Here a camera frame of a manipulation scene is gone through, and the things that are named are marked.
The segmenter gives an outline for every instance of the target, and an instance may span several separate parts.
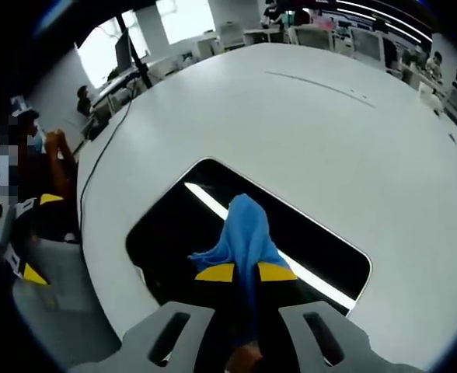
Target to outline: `yellow and black object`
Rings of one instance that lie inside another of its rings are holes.
[[[9,233],[11,249],[6,252],[13,271],[24,280],[49,285],[44,272],[30,259],[29,247],[39,239],[63,242],[74,227],[70,207],[62,197],[43,194],[18,203]]]
[[[258,344],[270,371],[299,372],[298,360],[280,307],[313,302],[287,267],[259,262],[255,268]]]
[[[251,326],[253,315],[240,295],[234,263],[209,267],[197,274],[191,304],[215,310],[197,359],[199,371],[224,371],[236,338]]]

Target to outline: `black rectangular hole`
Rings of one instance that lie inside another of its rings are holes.
[[[189,321],[190,315],[182,312],[176,313],[166,324],[165,329],[159,335],[154,347],[149,354],[149,360],[158,365],[165,367],[168,364],[166,359],[175,347],[183,328]]]
[[[146,286],[160,305],[195,302],[190,288],[197,268],[188,256],[213,248],[224,225],[188,184],[195,184],[224,208],[246,193],[265,210],[270,237],[283,253],[349,298],[356,301],[360,296],[372,270],[365,254],[262,186],[214,159],[205,159],[146,211],[127,237],[127,253],[142,269]],[[307,302],[325,301],[343,315],[350,311],[349,305],[300,283]]]
[[[339,364],[344,359],[343,351],[322,318],[317,313],[311,312],[305,314],[305,320],[312,330],[327,364],[330,366]]]

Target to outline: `white table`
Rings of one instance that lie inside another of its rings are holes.
[[[124,111],[82,149],[78,194]],[[439,359],[457,336],[457,127],[385,72],[286,44],[209,58],[132,103],[85,193],[82,233],[119,337],[157,308],[126,236],[206,156],[364,250],[372,276],[349,317],[378,354],[419,368]]]

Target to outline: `yellow stripe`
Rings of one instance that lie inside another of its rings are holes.
[[[42,194],[40,197],[40,206],[46,204],[47,202],[54,202],[55,200],[62,200],[62,197],[54,196],[52,194]]]
[[[232,282],[234,268],[234,263],[224,263],[209,267],[197,274],[196,280]]]
[[[288,281],[298,280],[298,277],[286,267],[277,264],[259,262],[260,279],[262,281]]]
[[[35,282],[41,285],[48,285],[48,283],[37,273],[33,270],[32,267],[27,263],[25,264],[25,270],[23,272],[23,278],[28,281]]]

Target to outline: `gray plastic bracket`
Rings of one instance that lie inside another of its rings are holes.
[[[378,356],[370,347],[367,333],[325,302],[294,305],[279,309],[298,358],[302,373],[333,371],[361,372],[421,372],[405,364],[391,364]],[[319,342],[307,319],[319,318],[327,333],[339,348],[341,360],[330,367],[326,364]]]
[[[150,359],[153,348],[163,336],[169,323],[177,314],[188,315],[169,362],[159,367]],[[169,302],[158,311],[128,330],[121,348],[106,360],[86,363],[70,369],[71,373],[192,373],[204,333],[215,311],[195,305]]]

